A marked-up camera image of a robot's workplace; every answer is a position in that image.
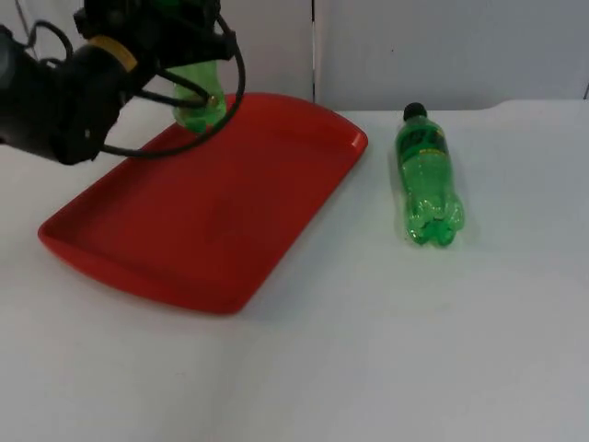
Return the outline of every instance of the table surface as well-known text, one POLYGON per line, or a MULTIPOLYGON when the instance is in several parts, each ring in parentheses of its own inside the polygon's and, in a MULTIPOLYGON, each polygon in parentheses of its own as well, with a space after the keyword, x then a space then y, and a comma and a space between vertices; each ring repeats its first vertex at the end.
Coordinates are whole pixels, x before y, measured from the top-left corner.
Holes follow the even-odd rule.
MULTIPOLYGON (((412 246, 389 178, 399 112, 345 112, 365 156, 246 309, 210 318, 59 263, 37 227, 119 160, 0 149, 6 442, 585 442, 589 103, 432 112, 468 215, 412 246)), ((110 141, 169 110, 134 102, 110 141)))

